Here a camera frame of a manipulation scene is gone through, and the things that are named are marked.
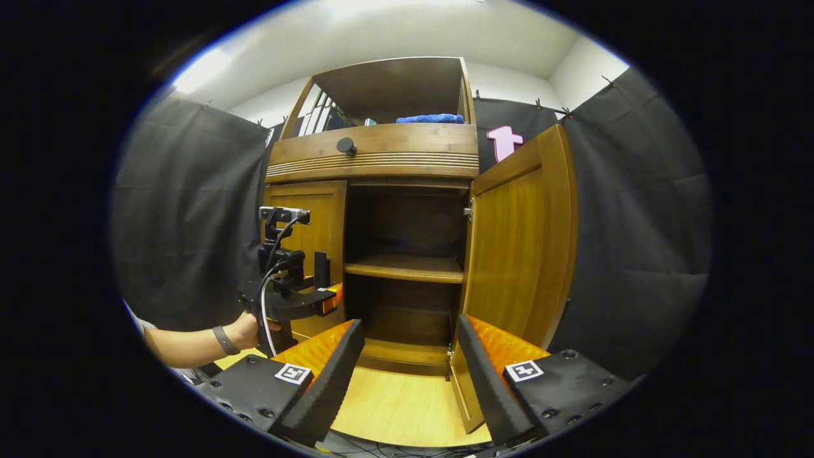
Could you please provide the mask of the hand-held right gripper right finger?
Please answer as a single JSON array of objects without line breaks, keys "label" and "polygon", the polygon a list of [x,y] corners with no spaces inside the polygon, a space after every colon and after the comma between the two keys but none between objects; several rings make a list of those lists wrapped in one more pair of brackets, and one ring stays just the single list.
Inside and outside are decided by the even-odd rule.
[{"label": "hand-held right gripper right finger", "polygon": [[549,353],[461,315],[457,341],[480,410],[498,445],[563,434],[636,386],[575,350]]}]

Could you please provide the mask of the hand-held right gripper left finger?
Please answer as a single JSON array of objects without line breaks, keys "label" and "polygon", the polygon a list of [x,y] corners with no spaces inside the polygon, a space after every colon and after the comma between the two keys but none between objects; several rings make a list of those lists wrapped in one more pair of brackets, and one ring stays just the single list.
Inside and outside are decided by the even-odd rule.
[{"label": "hand-held right gripper left finger", "polygon": [[253,430],[314,446],[340,411],[363,347],[361,320],[348,320],[275,357],[243,357],[197,391]]}]

